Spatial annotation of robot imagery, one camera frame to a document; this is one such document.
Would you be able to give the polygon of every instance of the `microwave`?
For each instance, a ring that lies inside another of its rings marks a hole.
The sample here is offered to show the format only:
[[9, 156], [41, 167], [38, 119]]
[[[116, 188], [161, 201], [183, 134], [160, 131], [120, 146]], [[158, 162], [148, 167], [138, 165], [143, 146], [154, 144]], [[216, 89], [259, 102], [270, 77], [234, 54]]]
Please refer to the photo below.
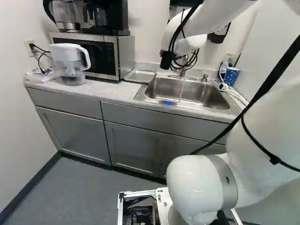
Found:
[[85, 48], [91, 67], [86, 76], [119, 81], [135, 67], [133, 36], [103, 36], [82, 33], [49, 33], [52, 43], [72, 43]]

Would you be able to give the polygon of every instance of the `cabinet door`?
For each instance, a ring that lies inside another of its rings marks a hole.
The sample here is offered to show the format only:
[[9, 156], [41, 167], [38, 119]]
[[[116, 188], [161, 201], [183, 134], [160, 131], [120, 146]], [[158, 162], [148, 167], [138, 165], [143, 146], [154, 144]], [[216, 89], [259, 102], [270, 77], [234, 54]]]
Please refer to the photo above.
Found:
[[164, 134], [106, 122], [112, 165], [159, 176]]
[[[207, 142], [173, 136], [165, 139], [165, 148], [163, 153], [163, 159], [160, 167], [160, 177], [165, 178], [165, 173], [169, 163], [179, 157], [189, 155], [191, 152], [196, 149], [206, 145]], [[212, 155], [212, 154], [223, 154], [226, 152], [224, 145], [213, 144], [212, 146], [200, 151], [199, 155]]]
[[59, 150], [110, 165], [103, 121], [41, 107], [36, 109]]

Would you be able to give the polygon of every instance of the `running water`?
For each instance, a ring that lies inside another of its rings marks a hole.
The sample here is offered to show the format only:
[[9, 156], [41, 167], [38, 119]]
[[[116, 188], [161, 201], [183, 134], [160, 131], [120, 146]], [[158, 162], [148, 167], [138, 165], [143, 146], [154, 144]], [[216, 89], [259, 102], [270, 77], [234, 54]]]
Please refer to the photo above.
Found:
[[181, 101], [181, 95], [182, 95], [182, 90], [183, 90], [183, 86], [184, 86], [185, 81], [186, 81], [186, 76], [184, 76], [184, 79], [183, 79], [183, 82], [182, 82], [178, 103], [180, 103], [180, 101]]

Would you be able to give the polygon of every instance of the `power outlet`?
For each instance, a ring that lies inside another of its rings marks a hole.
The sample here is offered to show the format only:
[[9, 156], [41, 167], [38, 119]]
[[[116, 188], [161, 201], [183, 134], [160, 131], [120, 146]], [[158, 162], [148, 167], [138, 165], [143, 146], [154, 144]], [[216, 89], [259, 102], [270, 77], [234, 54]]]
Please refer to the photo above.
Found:
[[34, 40], [25, 40], [24, 41], [24, 45], [27, 50], [27, 53], [30, 57], [32, 57], [32, 56], [34, 56], [34, 53], [32, 51], [32, 48], [30, 47], [30, 44], [34, 44]]

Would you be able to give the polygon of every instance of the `faucet handle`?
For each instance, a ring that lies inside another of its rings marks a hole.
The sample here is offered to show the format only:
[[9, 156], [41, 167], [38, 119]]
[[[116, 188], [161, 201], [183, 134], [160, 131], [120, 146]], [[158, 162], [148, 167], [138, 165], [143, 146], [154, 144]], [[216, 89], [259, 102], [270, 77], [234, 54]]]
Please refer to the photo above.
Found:
[[207, 74], [203, 74], [201, 82], [207, 82], [207, 78], [208, 78], [208, 75]]

